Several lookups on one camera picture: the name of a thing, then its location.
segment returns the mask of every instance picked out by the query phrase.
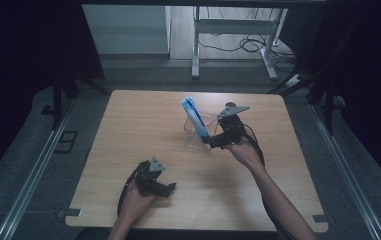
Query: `black backdrop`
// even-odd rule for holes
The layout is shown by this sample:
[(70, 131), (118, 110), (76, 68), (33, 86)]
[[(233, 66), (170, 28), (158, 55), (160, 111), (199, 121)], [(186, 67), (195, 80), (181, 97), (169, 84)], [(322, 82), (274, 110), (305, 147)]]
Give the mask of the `black backdrop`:
[(74, 0), (0, 0), (0, 159), (35, 93), (64, 79), (103, 79), (82, 7)]
[(373, 3), (335, 71), (346, 122), (381, 167), (381, 3)]

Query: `wooden table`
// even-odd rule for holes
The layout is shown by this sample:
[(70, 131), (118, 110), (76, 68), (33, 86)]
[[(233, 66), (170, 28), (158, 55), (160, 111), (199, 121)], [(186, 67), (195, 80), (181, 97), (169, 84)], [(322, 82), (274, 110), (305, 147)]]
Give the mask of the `wooden table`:
[(280, 96), (161, 91), (112, 94), (70, 206), (82, 213), (67, 216), (68, 225), (111, 227), (126, 179), (140, 162), (156, 156), (166, 167), (158, 181), (177, 187), (135, 228), (275, 231), (244, 166), (227, 150), (186, 146), (181, 100), (188, 96), (199, 111), (212, 114), (227, 102), (250, 106), (239, 116), (255, 131), (268, 172), (315, 232), (328, 229), (313, 220), (324, 213)]

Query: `aluminum rail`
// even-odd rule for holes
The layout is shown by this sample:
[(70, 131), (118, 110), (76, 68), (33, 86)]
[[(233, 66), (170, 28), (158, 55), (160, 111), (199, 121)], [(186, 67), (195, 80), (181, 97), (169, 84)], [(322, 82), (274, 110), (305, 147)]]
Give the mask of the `aluminum rail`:
[(69, 99), (66, 102), (65, 113), (62, 121), (58, 125), (58, 127), (52, 130), (46, 145), (44, 146), (40, 156), (37, 159), (33, 169), (31, 170), (27, 180), (16, 196), (15, 201), (10, 207), (3, 223), (0, 226), (0, 240), (1, 239), (11, 239), (16, 228), (19, 225), (19, 222), (22, 219), (22, 216), (25, 213), (25, 210), (28, 206), (28, 203), (31, 200), (32, 195), (41, 179), (41, 176), (46, 169), (46, 166), (52, 156), (52, 153), (56, 147), (57, 142), (59, 141), (60, 136), (62, 135), (62, 131), (68, 122), (69, 116), (71, 115), (71, 111), (73, 109), (75, 100)]
[(371, 206), (371, 203), (359, 186), (358, 181), (356, 180), (351, 167), (347, 163), (346, 158), (340, 150), (340, 147), (335, 138), (331, 136), (325, 128), (320, 110), (317, 106), (313, 105), (311, 105), (311, 110), (316, 117), (318, 128), (320, 129), (321, 134), (323, 135), (328, 147), (330, 148), (337, 168), (340, 170), (342, 177), (349, 189), (349, 192), (352, 195), (355, 205), (358, 207), (358, 210), (364, 219), (364, 222), (370, 231), (372, 238), (375, 240), (381, 240), (381, 223), (373, 207)]

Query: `metal bracket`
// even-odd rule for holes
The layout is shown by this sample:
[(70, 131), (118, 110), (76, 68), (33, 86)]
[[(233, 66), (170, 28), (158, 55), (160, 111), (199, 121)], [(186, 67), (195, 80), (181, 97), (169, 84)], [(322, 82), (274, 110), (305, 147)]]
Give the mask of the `metal bracket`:
[(162, 165), (162, 163), (156, 157), (152, 157), (152, 160), (150, 161), (149, 172), (157, 172), (163, 170), (165, 170), (164, 165)]
[(218, 114), (218, 118), (229, 117), (239, 112), (243, 112), (250, 109), (250, 107), (226, 107), (222, 112)]

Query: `white wall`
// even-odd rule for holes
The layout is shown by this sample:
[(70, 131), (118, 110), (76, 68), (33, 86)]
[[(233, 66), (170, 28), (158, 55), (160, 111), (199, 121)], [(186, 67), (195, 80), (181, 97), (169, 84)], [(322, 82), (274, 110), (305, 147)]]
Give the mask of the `white wall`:
[(99, 54), (169, 53), (169, 6), (83, 5)]

